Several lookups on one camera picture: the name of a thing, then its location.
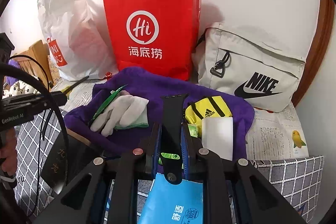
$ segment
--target silver screw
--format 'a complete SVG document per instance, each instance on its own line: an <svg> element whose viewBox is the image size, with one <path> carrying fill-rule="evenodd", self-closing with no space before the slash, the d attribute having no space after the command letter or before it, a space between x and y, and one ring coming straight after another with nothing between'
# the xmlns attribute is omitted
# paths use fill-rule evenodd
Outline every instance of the silver screw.
<svg viewBox="0 0 336 224"><path fill-rule="evenodd" d="M209 154L209 150L206 149L206 148L201 148L200 150L198 150L198 152L199 152L201 155L207 155L207 154Z"/></svg>
<svg viewBox="0 0 336 224"><path fill-rule="evenodd" d="M94 163L95 165L101 165L103 162L104 162L104 160L103 160L102 158L95 158L95 159L93 160L93 163Z"/></svg>
<svg viewBox="0 0 336 224"><path fill-rule="evenodd" d="M168 173L167 178L169 181L176 181L176 176L173 173Z"/></svg>
<svg viewBox="0 0 336 224"><path fill-rule="evenodd" d="M135 148L133 150L134 155L141 155L143 153L143 150L141 148Z"/></svg>
<svg viewBox="0 0 336 224"><path fill-rule="evenodd" d="M239 159L238 164L241 165L241 166L247 166L249 164L249 162L246 159Z"/></svg>

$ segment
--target red paper bag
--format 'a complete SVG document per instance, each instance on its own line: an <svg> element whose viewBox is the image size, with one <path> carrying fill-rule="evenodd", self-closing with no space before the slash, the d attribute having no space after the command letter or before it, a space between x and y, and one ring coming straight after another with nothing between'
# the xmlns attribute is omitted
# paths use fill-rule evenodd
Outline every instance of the red paper bag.
<svg viewBox="0 0 336 224"><path fill-rule="evenodd" d="M118 69L188 80L201 0L104 0Z"/></svg>

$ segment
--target blue tissue pack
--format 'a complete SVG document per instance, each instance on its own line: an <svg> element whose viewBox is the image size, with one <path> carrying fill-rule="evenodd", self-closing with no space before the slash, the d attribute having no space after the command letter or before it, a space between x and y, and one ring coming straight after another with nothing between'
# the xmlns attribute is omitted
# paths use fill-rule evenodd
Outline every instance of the blue tissue pack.
<svg viewBox="0 0 336 224"><path fill-rule="evenodd" d="M157 174L139 224L202 224L203 184L182 180L179 185Z"/></svg>

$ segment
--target purple plush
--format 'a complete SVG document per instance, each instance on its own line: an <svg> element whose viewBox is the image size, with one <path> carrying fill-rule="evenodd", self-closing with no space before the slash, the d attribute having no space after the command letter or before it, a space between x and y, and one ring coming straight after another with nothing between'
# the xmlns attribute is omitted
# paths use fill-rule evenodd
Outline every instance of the purple plush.
<svg viewBox="0 0 336 224"><path fill-rule="evenodd" d="M13 59L11 59L9 62L8 62L8 65L11 65L15 68L18 68L20 69L20 65L19 63L17 63L16 61L14 61ZM6 83L9 84L10 86L12 86L14 83L16 83L17 81L19 81L19 79L16 79L16 78L13 78L13 77L8 77L6 76Z"/></svg>
<svg viewBox="0 0 336 224"><path fill-rule="evenodd" d="M110 91L117 90L126 84L127 86L124 89L131 95L149 100L147 105L149 128L116 130L108 138L91 131L87 124L104 100L110 96ZM127 150L136 148L142 138L150 136L154 122L162 121L162 96L184 93L189 94L184 101L184 107L187 107L188 102L197 102L205 96L220 95L224 99L233 116L233 159L246 158L245 135L254 118L254 109L248 102L242 98L190 82L154 75L139 67L125 68L106 83L95 85L92 91L92 101L86 106L80 106L70 111L65 115L64 121L70 130L82 135L106 151L121 155Z"/></svg>

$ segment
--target adidas logo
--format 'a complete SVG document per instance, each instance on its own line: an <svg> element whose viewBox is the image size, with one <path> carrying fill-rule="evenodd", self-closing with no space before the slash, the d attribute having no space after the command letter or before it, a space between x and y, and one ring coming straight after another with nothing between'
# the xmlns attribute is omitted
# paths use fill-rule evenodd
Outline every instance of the adidas logo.
<svg viewBox="0 0 336 224"><path fill-rule="evenodd" d="M279 83L278 80L275 80L266 75L262 75L261 73L255 72L249 81L241 84L236 90L235 95L238 97L242 97L244 99L264 97L279 94L281 92L274 93L272 92L275 89L276 84ZM247 92L244 90L245 88L250 88L252 90L256 90L259 92Z"/></svg>
<svg viewBox="0 0 336 224"><path fill-rule="evenodd" d="M212 116L213 114L215 114L215 112L214 112L214 111L211 111L211 110L209 110L209 109L207 109L207 110L205 111L205 117L210 117L210 116Z"/></svg>

